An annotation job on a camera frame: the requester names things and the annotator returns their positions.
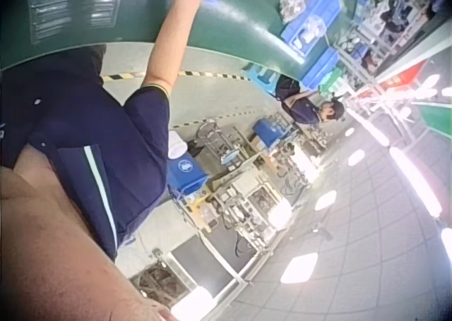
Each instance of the navy blue shirt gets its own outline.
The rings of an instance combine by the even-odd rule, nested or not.
[[[282,108],[298,123],[306,125],[320,123],[319,108],[309,101],[307,97],[298,99],[291,108],[283,102]]]
[[[115,259],[165,190],[165,91],[143,87],[122,106],[101,84],[54,72],[5,82],[1,111],[2,165],[13,168],[27,143],[46,154],[96,241]]]

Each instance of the workbench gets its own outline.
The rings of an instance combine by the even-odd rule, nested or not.
[[[114,26],[92,29],[77,21],[83,9],[75,2],[71,5],[73,20],[66,29],[33,44],[28,0],[11,0],[1,14],[1,67],[90,44],[154,42],[170,4],[171,0],[120,0]],[[283,28],[279,0],[203,1],[189,46],[237,56],[299,77],[309,62],[301,65],[296,53],[280,39]],[[322,39],[309,59],[316,60],[325,48]]]

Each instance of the plastic bag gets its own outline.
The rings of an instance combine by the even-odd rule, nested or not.
[[[303,30],[298,38],[293,42],[296,48],[302,50],[312,40],[317,37],[323,37],[326,34],[326,25],[319,16],[310,16],[304,24]]]
[[[305,0],[280,0],[282,21],[294,20],[306,8]]]

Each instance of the black cap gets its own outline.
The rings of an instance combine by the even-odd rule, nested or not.
[[[342,102],[340,102],[339,100],[337,100],[336,98],[333,98],[331,100],[331,102],[333,103],[334,118],[336,120],[339,120],[340,118],[343,117],[344,112],[345,112],[344,104]]]

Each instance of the yellow and black tape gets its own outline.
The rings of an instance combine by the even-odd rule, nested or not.
[[[144,78],[145,72],[137,72],[137,73],[121,73],[114,75],[105,75],[102,76],[104,82],[114,81],[114,80],[124,80],[124,79],[137,79]],[[234,74],[224,74],[224,73],[210,73],[210,72],[195,72],[195,71],[180,71],[179,76],[207,76],[211,78],[224,78],[224,79],[233,79],[233,80],[243,80],[250,81],[249,78],[241,75]]]
[[[241,111],[239,113],[219,115],[219,116],[216,116],[215,118],[212,118],[212,119],[220,120],[220,119],[226,119],[226,118],[233,118],[233,117],[236,117],[236,116],[244,116],[244,115],[255,114],[255,113],[259,113],[259,112],[260,112],[259,110]],[[174,125],[172,128],[173,129],[177,129],[177,128],[187,127],[187,126],[191,126],[191,125],[198,125],[200,123],[205,123],[207,121],[208,121],[208,119],[195,120],[195,121],[192,121],[192,122],[182,123],[180,125]]]

